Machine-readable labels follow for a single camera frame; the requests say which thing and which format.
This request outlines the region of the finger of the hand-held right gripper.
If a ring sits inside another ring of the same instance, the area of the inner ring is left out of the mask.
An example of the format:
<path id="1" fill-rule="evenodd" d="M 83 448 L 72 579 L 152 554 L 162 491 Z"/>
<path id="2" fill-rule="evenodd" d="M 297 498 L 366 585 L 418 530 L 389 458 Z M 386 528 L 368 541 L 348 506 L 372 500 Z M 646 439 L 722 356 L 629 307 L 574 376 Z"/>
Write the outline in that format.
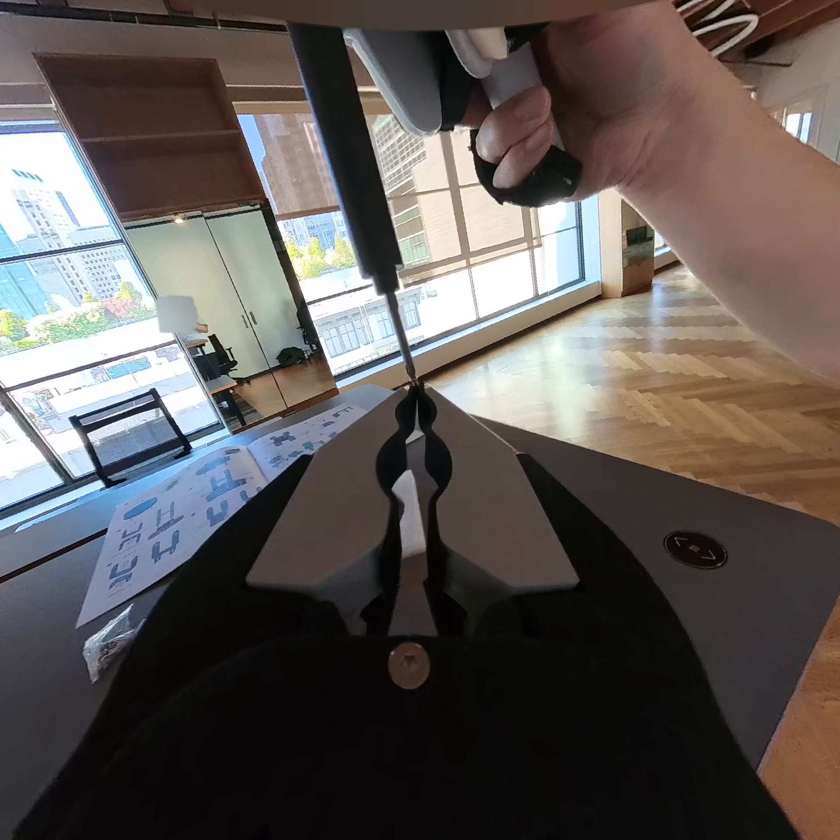
<path id="1" fill-rule="evenodd" d="M 461 66 L 441 30 L 345 28 L 401 127 L 416 136 L 461 124 Z"/>

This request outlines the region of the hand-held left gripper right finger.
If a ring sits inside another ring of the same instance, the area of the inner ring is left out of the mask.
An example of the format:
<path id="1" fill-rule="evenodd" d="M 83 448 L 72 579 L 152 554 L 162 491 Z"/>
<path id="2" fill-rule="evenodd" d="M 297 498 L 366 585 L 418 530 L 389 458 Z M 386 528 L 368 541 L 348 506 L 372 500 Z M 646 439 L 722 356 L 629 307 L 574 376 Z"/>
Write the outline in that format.
<path id="1" fill-rule="evenodd" d="M 434 388 L 433 436 L 451 469 L 436 479 L 437 530 L 447 550 L 446 592 L 551 592 L 579 577 L 545 514 L 518 451 Z"/>

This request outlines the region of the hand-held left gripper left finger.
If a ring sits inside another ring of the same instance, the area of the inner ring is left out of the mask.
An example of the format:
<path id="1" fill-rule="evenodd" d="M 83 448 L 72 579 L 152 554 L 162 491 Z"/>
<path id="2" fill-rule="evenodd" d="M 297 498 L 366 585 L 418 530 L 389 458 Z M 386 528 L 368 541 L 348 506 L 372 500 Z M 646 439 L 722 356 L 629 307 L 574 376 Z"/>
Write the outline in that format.
<path id="1" fill-rule="evenodd" d="M 320 447 L 249 571 L 248 585 L 317 601 L 395 596 L 403 520 L 409 552 L 421 549 L 417 483 L 406 452 L 414 406 L 407 390 L 394 392 Z"/>

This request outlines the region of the black screwdriver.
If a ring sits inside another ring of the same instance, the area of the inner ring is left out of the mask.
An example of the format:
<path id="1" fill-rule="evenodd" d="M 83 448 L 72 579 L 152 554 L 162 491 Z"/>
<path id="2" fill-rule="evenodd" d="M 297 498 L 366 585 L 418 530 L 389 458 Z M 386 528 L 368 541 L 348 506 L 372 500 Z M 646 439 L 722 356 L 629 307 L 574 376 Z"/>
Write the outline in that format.
<path id="1" fill-rule="evenodd" d="M 343 32 L 292 21 L 286 29 L 360 273 L 384 297 L 408 381 L 415 385 L 417 373 L 396 296 L 402 253 Z"/>

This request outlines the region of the person's right forearm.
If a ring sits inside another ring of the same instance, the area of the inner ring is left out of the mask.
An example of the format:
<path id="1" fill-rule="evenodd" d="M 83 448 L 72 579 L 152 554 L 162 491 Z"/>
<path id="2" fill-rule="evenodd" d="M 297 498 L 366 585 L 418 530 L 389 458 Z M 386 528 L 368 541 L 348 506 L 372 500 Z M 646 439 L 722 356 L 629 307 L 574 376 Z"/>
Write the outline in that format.
<path id="1" fill-rule="evenodd" d="M 746 327 L 838 380 L 838 164 L 788 134 L 680 20 L 616 182 Z"/>

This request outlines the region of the round desk control button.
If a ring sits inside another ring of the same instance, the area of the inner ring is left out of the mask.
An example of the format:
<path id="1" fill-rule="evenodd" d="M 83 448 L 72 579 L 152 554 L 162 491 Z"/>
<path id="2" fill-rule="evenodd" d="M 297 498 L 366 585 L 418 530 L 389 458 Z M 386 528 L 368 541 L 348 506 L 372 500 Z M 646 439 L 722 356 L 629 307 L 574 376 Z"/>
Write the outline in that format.
<path id="1" fill-rule="evenodd" d="M 670 532 L 664 538 L 664 549 L 673 560 L 695 570 L 714 571 L 728 562 L 725 547 L 701 532 Z"/>

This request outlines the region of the person's right hand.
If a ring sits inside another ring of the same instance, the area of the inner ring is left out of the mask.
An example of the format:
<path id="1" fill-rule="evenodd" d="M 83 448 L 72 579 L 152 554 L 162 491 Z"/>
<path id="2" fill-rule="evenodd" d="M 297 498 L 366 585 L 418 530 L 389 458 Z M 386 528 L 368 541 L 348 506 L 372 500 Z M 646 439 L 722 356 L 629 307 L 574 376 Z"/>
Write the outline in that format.
<path id="1" fill-rule="evenodd" d="M 512 191 L 535 175 L 558 132 L 581 164 L 574 198 L 631 183 L 681 110 L 707 52 L 672 2 L 548 25 L 530 46 L 540 84 L 489 109 L 475 96 L 475 151 L 490 183 Z"/>

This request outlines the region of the printed instruction booklet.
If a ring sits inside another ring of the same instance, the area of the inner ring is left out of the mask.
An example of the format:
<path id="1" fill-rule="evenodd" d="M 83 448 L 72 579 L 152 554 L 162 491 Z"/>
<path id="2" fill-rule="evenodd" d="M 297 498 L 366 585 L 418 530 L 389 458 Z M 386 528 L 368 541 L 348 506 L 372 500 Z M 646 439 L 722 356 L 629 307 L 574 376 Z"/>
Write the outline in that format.
<path id="1" fill-rule="evenodd" d="M 117 507 L 77 627 L 173 572 L 295 460 L 314 455 L 365 413 L 344 403 L 250 444 L 228 444 Z"/>

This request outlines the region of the large window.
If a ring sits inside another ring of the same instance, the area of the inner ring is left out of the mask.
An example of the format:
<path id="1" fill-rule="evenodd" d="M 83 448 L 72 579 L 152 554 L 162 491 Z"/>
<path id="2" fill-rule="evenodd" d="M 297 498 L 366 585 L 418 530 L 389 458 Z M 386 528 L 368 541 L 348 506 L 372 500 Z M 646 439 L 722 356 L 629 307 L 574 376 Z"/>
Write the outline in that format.
<path id="1" fill-rule="evenodd" d="M 397 353 L 387 306 L 362 277 L 314 118 L 238 120 L 332 373 Z M 498 204 L 479 184 L 465 129 L 422 138 L 390 113 L 366 122 L 402 255 L 397 299 L 413 347 L 585 277 L 578 204 Z"/>
<path id="2" fill-rule="evenodd" d="M 156 389 L 190 441 L 223 425 L 77 144 L 2 121 L 2 515 L 98 481 L 69 416 Z"/>

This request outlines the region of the clear bag of dark parts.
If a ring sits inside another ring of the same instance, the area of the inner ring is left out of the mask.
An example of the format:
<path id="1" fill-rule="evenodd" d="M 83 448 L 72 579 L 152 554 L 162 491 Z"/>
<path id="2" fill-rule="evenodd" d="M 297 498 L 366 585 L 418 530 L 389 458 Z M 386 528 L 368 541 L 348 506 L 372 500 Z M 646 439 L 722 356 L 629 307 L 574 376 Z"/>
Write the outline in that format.
<path id="1" fill-rule="evenodd" d="M 133 623 L 133 605 L 130 604 L 102 629 L 89 636 L 82 646 L 81 656 L 92 684 L 96 684 L 103 673 L 129 651 L 143 623 L 144 620 Z"/>

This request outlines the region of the black frame chair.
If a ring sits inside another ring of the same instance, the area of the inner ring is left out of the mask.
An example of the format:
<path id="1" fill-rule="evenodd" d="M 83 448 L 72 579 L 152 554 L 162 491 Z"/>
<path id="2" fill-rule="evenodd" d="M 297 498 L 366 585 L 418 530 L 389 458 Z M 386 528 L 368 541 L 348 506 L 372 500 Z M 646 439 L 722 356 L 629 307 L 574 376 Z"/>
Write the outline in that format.
<path id="1" fill-rule="evenodd" d="M 154 388 L 108 406 L 69 416 L 102 484 L 162 458 L 188 456 L 193 447 Z"/>

